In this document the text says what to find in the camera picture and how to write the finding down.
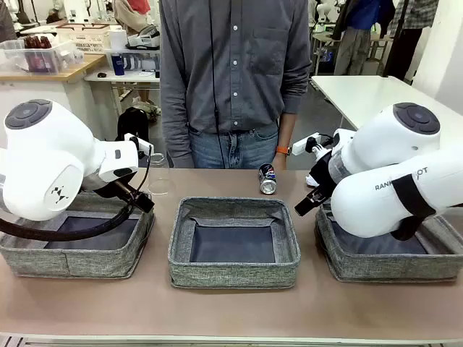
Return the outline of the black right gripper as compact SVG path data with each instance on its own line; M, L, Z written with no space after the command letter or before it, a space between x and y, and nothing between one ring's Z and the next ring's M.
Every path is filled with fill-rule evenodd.
M318 183L323 191L333 191L340 182L340 152L333 150L314 150L315 165L310 170L310 175Z

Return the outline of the crushed blue soda can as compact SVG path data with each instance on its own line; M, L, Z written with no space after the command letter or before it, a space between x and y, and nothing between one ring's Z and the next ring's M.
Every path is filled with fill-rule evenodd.
M260 191L263 194L274 194L277 188L277 180L274 167L271 163L264 163L259 168Z

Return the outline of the person's left forearm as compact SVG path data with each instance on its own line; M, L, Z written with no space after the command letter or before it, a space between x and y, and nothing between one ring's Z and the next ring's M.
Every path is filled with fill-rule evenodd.
M279 147L289 147L291 144L296 119L297 115L295 113L283 113L279 117Z

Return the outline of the grey fabric basket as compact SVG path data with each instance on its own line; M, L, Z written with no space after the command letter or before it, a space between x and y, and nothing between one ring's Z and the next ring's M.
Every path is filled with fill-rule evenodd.
M335 222L328 202L316 213L315 236L341 282L454 282L463 274L463 206L425 220L407 241L391 234L363 239Z
M18 224L63 233L98 226L124 206L95 193L79 194L61 215L43 222ZM36 241L4 234L0 254L15 275L37 278L128 278L134 272L150 235L155 215L135 209L115 229L77 241Z
M168 250L173 286L291 288L300 259L281 200L187 197L179 203Z

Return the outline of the person in grey shirt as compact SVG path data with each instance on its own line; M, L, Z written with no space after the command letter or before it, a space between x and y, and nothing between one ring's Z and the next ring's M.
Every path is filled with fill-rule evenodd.
M160 0L161 110L175 168L273 162L310 70L308 0Z

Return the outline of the person in blue top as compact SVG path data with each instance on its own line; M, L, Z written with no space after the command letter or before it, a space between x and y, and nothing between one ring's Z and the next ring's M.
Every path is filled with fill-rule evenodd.
M381 35L394 18L393 0L346 0L332 32L339 41L334 75L359 75L370 50L372 26L381 26Z

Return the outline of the person in plaid shirt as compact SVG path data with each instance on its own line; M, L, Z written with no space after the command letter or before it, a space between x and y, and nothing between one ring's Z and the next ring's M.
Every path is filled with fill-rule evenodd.
M433 25L438 3L439 0L399 0L389 28L393 43L384 76L404 81L422 30Z

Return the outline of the black backpack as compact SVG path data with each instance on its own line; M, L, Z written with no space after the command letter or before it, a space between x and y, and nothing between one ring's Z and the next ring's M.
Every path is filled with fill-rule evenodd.
M148 114L135 107L129 107L119 116L116 141L122 141L130 133L142 140L149 140Z

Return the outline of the white desk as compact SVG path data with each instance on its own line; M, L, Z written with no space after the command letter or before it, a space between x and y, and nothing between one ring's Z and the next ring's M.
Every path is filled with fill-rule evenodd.
M97 78L99 72L104 72L107 76ZM158 72L148 70L126 71L123 76L116 76L113 69L104 67L87 74L84 80L89 82L92 87L97 87L97 83L102 83L99 87L109 91L110 101L117 115L132 104L132 98L139 96L139 90L148 90L152 102L157 106L161 106Z

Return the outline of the white and black sneaker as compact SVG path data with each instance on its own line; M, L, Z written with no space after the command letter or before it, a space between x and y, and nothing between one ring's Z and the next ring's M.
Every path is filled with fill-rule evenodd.
M158 50L160 48L161 35L155 25L144 27L138 34L127 38L128 49Z

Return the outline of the white plastic jug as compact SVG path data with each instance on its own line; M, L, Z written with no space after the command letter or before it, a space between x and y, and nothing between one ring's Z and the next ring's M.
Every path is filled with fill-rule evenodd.
M109 42L111 50L121 51L127 48L127 32L123 29L113 29L109 31Z

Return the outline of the person in beige clothes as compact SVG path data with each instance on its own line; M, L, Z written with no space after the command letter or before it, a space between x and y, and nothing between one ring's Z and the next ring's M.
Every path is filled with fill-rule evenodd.
M122 26L130 27L140 31L153 23L149 13L141 14L133 9L129 0L113 0L115 20Z

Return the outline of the wooden top table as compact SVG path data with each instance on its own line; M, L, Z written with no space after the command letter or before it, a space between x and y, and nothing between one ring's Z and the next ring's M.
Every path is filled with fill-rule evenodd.
M60 103L98 139L114 140L119 112L114 108L111 84L87 79L105 66L105 56L85 55L83 63L55 75L0 72L0 147L7 146L5 116L20 103L38 98Z

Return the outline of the clear plastic storage box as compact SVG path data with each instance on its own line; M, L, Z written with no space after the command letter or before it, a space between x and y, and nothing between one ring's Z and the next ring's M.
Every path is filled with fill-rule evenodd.
M0 43L0 72L5 74L60 74L83 62L72 41L50 48L27 48L28 38Z

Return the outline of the brown wooden frame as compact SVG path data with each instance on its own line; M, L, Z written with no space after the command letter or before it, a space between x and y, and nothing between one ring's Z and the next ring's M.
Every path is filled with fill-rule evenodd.
M109 24L98 24L98 23L66 23L56 27L56 31L59 33L104 33L110 29Z

